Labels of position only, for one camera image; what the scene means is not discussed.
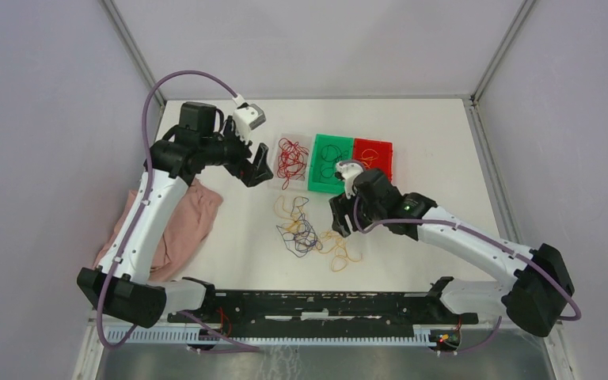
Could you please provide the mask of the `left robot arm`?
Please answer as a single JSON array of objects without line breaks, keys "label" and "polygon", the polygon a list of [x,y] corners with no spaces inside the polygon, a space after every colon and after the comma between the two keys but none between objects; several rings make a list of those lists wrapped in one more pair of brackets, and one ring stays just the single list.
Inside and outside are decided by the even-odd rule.
[{"label": "left robot arm", "polygon": [[222,166],[246,187],[273,177],[268,147],[253,149],[250,133],[266,120],[256,104],[239,101],[217,128],[221,111],[211,104],[185,102],[176,125],[150,147],[141,184],[131,209],[95,268],[82,268],[77,285],[99,314],[150,328],[158,320],[187,310],[197,321],[211,320],[214,287],[201,280],[154,281],[150,267],[167,223],[196,175]]}]

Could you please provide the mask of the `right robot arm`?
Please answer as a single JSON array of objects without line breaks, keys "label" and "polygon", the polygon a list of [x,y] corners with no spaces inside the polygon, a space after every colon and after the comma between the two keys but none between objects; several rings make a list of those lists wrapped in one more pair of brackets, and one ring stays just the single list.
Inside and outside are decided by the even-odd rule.
[{"label": "right robot arm", "polygon": [[489,281],[442,279],[425,302],[427,316],[445,323],[455,314],[508,317],[534,336],[547,337],[559,321],[579,321],[582,310],[561,252],[494,238],[418,192],[403,193],[380,169],[355,160],[336,164],[344,190],[329,201],[332,228],[342,237],[382,226],[443,249],[480,269]]}]

